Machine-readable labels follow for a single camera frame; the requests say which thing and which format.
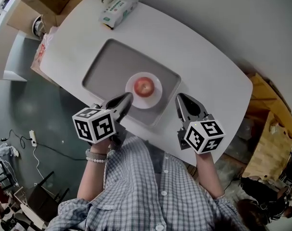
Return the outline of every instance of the white table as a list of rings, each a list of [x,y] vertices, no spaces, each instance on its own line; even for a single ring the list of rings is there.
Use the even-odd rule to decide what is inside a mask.
[[[148,55],[178,73],[178,92],[204,104],[226,132],[220,147],[212,152],[214,161],[235,136],[251,97],[252,84],[239,68],[202,36],[147,5],[136,9],[113,31],[98,22],[100,0],[83,0],[65,19],[47,48],[42,71],[87,105],[101,103],[81,84],[86,71],[103,44],[114,38]],[[155,128],[148,129],[125,117],[122,125],[131,133],[192,164],[193,150],[180,150],[174,97]]]

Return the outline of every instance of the person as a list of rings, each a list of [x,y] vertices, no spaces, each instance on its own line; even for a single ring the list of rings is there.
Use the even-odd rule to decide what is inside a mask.
[[[259,206],[262,210],[266,217],[263,218],[265,224],[272,220],[279,220],[281,216],[292,217],[292,206],[289,206],[291,191],[288,187],[276,192],[267,185],[250,178],[241,178],[241,186],[247,195],[256,199],[257,202],[253,201],[251,204]]]
[[[138,137],[117,151],[108,146],[104,140],[86,152],[78,196],[60,204],[47,230],[247,230],[211,153],[196,154],[197,185],[181,160]]]
[[[244,224],[251,231],[267,231],[268,216],[258,203],[251,199],[241,199],[237,202],[237,210]]]

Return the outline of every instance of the red apple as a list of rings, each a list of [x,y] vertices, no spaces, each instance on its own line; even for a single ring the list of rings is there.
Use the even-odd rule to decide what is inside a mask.
[[[154,82],[148,77],[138,78],[134,84],[134,91],[143,98],[149,97],[155,90]]]

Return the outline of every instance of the cable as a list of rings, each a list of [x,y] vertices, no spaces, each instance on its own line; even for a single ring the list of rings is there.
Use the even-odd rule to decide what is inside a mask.
[[[22,147],[23,149],[25,149],[25,146],[26,146],[24,140],[31,141],[31,139],[28,139],[28,138],[26,138],[26,137],[24,137],[24,136],[21,136],[21,137],[18,136],[18,135],[14,132],[14,130],[11,129],[11,130],[9,131],[9,136],[8,136],[8,138],[0,139],[0,142],[5,142],[5,141],[7,141],[7,140],[10,138],[11,133],[13,133],[16,137],[18,137],[18,138],[20,139],[20,144],[21,144],[21,147]],[[45,145],[45,144],[41,144],[41,143],[37,143],[37,144],[38,144],[38,145],[41,145],[41,146],[44,146],[44,147],[46,147],[46,148],[48,148],[48,149],[50,149],[50,150],[52,150],[52,151],[54,151],[54,152],[56,152],[56,153],[58,153],[58,154],[64,156],[64,157],[67,157],[67,158],[69,158],[69,159],[71,159],[71,160],[73,160],[73,161],[87,161],[86,159],[77,159],[77,158],[73,158],[73,157],[71,157],[71,156],[69,156],[69,155],[63,154],[62,152],[59,152],[59,151],[57,151],[56,149],[54,149],[54,148],[52,148],[52,147],[50,147],[50,146],[47,146],[47,145]]]
[[[7,141],[9,138],[10,138],[10,136],[11,136],[11,133],[13,133],[16,137],[18,137],[19,139],[20,139],[20,144],[21,144],[21,147],[23,148],[23,149],[25,149],[25,141],[23,140],[23,139],[25,139],[25,140],[28,140],[28,141],[30,141],[31,139],[27,139],[26,137],[24,137],[24,136],[18,136],[15,132],[14,132],[14,130],[13,129],[11,129],[10,131],[9,131],[9,136],[8,136],[8,138],[3,138],[3,139],[0,139],[0,142],[5,142],[5,141]]]
[[[232,181],[233,181],[234,179],[232,179],[231,180],[231,182],[229,183],[229,185],[227,186],[227,187],[225,187],[225,189],[224,189],[224,192],[225,192],[225,190],[232,184]]]
[[[43,187],[43,186],[40,186],[40,187],[42,187],[45,191],[49,192],[51,195],[56,196],[54,193],[50,192],[50,191],[47,190],[45,187]]]
[[[70,159],[73,160],[73,161],[87,161],[86,159],[76,159],[76,158],[73,158],[73,157],[71,157],[71,156],[69,156],[69,155],[63,154],[62,152],[59,152],[59,151],[57,151],[57,150],[53,149],[52,147],[47,146],[47,145],[45,145],[45,144],[41,144],[41,143],[38,143],[38,142],[37,142],[37,144],[38,144],[38,145],[41,145],[41,146],[44,146],[44,147],[46,147],[46,148],[48,148],[48,149],[50,149],[50,150],[52,150],[52,151],[54,151],[54,152],[60,154],[61,156],[64,156],[64,157],[70,158]]]
[[[40,161],[39,161],[39,159],[35,156],[36,148],[37,148],[37,147],[35,146],[35,149],[34,149],[34,151],[33,151],[33,155],[34,155],[34,157],[36,158],[36,160],[38,161],[38,164],[37,164],[37,166],[36,166],[36,169],[37,169],[37,171],[39,172],[39,174],[41,175],[42,179],[44,179],[44,177],[43,177],[42,174],[40,173],[40,170],[38,169],[38,166],[39,166],[39,164],[40,164]]]

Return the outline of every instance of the checkered shirt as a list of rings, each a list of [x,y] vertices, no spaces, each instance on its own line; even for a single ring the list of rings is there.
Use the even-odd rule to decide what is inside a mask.
[[[227,218],[247,230],[225,197],[210,194],[188,174],[181,160],[164,154],[160,186],[143,141],[128,138],[106,163],[105,190],[94,200],[68,200],[47,230],[213,230],[215,220]]]

